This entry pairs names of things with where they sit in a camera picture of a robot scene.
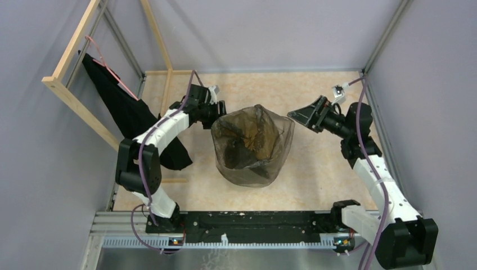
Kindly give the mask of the dark translucent trash bag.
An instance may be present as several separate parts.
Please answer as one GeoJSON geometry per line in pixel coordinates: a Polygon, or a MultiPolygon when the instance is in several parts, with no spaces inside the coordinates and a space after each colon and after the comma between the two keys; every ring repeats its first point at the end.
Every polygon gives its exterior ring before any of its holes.
{"type": "Polygon", "coordinates": [[[211,126],[216,167],[230,183],[269,186],[291,149],[295,123],[257,104],[221,116],[211,126]]]}

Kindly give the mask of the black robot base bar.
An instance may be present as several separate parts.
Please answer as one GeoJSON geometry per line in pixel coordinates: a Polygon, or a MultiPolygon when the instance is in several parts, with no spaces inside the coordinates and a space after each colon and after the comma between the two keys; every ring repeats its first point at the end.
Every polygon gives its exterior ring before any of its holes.
{"type": "Polygon", "coordinates": [[[327,235],[334,244],[358,235],[329,211],[181,211],[169,219],[149,217],[145,231],[177,233],[187,244],[314,244],[327,235]]]}

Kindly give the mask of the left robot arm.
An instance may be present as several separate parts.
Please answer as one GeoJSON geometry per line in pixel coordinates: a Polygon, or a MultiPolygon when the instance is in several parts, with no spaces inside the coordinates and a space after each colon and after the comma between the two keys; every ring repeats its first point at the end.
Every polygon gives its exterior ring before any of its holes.
{"type": "Polygon", "coordinates": [[[147,131],[119,145],[115,182],[137,196],[148,209],[151,222],[166,232],[180,226],[179,206],[161,187],[160,155],[177,136],[196,122],[204,129],[226,114],[224,101],[217,98],[219,87],[189,86],[181,101],[147,131]]]}

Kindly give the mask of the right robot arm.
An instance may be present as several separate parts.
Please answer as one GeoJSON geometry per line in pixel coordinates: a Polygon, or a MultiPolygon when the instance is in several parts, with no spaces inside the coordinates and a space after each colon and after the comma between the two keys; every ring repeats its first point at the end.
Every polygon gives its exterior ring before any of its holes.
{"type": "Polygon", "coordinates": [[[365,239],[371,250],[365,264],[376,259],[384,269],[430,264],[438,236],[437,223],[424,218],[405,198],[391,176],[376,142],[370,136],[372,109],[354,102],[342,114],[339,105],[325,96],[287,113],[287,117],[311,131],[324,130],[341,138],[341,153],[363,181],[379,211],[368,213],[357,202],[339,201],[333,206],[331,227],[344,232],[351,228],[365,239]]]}

